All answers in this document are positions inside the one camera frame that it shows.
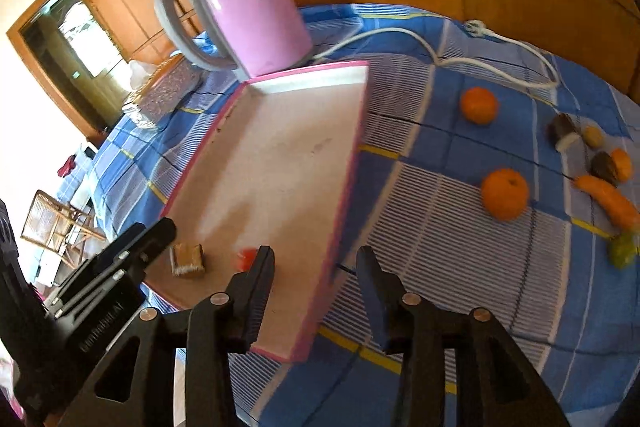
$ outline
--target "pink tray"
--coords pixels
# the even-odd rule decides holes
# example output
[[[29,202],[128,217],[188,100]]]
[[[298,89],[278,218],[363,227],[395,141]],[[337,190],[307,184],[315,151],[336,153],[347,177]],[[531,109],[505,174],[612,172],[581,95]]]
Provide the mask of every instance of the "pink tray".
[[[354,173],[366,62],[258,77],[225,104],[163,216],[178,242],[200,243],[206,274],[172,277],[168,254],[145,282],[179,309],[222,291],[238,251],[269,245],[276,272],[252,351],[305,360],[330,304],[330,280]]]

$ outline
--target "red cloth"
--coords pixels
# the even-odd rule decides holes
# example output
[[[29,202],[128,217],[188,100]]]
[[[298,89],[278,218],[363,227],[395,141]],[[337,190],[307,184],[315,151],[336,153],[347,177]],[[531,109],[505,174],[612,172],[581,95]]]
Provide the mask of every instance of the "red cloth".
[[[69,158],[66,159],[65,164],[58,169],[58,176],[64,178],[71,174],[71,171],[76,168],[76,155],[72,154]]]

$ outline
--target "white cable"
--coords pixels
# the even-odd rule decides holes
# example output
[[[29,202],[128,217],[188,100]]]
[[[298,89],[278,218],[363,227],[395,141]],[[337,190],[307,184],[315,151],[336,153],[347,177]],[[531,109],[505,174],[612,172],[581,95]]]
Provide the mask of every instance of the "white cable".
[[[424,40],[417,33],[404,28],[377,28],[375,30],[370,30],[368,32],[359,33],[357,35],[344,39],[342,42],[338,42],[335,46],[332,46],[329,49],[319,53],[318,55],[315,55],[314,59],[327,57],[331,55],[333,52],[338,51],[340,48],[345,47],[347,44],[351,44],[352,42],[359,41],[360,39],[363,39],[365,37],[376,35],[378,33],[397,32],[397,33],[404,33],[406,35],[409,35],[414,39],[416,39],[418,42],[420,42],[420,44],[422,44],[422,46],[431,55],[433,64],[439,67],[449,66],[450,64],[470,64],[472,66],[477,66],[479,68],[483,68],[487,71],[490,71],[491,73],[502,77],[508,82],[512,82],[513,84],[518,84],[519,86],[529,87],[532,89],[553,89],[554,87],[557,87],[560,84],[560,79],[558,77],[558,72],[556,71],[556,68],[554,68],[549,63],[549,61],[546,60],[546,58],[543,57],[542,54],[540,54],[540,52],[538,52],[531,46],[528,46],[524,42],[516,41],[508,37],[503,37],[501,35],[498,35],[497,33],[494,33],[491,30],[485,28],[484,24],[482,24],[480,21],[468,21],[465,23],[465,28],[467,28],[468,32],[475,37],[488,35],[495,39],[500,39],[501,41],[510,42],[511,44],[516,44],[521,48],[526,49],[526,51],[528,51],[533,55],[536,55],[536,57],[542,61],[542,63],[546,66],[546,68],[550,71],[551,75],[553,76],[553,80],[549,82],[544,82],[542,84],[539,84],[537,82],[527,82],[526,80],[522,80],[520,78],[511,76],[510,74],[505,73],[504,71],[499,70],[498,68],[494,68],[492,65],[487,64],[482,60],[477,60],[476,58],[466,58],[466,57],[440,58],[438,57],[438,55],[436,55],[436,52],[433,50],[433,48],[430,46],[430,44],[426,40]]]

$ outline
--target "gray handle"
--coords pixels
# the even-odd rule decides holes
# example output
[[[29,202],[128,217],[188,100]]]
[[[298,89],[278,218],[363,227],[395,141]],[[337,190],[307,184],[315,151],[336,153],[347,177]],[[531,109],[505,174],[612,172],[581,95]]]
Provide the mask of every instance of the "gray handle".
[[[207,16],[207,9],[203,6],[200,0],[192,0],[194,2],[194,8],[196,13],[203,21],[204,27],[209,35],[209,39],[216,45],[218,51],[222,57],[212,57],[203,52],[196,44],[194,44],[191,37],[187,35],[180,17],[175,11],[175,0],[154,0],[154,8],[156,10],[156,16],[164,28],[167,36],[172,42],[180,49],[182,54],[204,70],[216,71],[216,70],[235,70],[238,65],[228,58],[228,51],[221,42],[218,35],[218,29],[210,27],[210,17]]]

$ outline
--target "electric kettle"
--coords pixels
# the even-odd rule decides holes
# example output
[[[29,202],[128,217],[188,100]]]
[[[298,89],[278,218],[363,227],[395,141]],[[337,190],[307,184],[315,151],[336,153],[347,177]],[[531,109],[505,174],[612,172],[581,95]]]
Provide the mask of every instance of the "electric kettle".
[[[175,0],[154,0],[167,36],[184,56],[209,71],[236,70],[239,80],[304,64],[312,42],[293,0],[191,0],[218,56],[187,35]]]

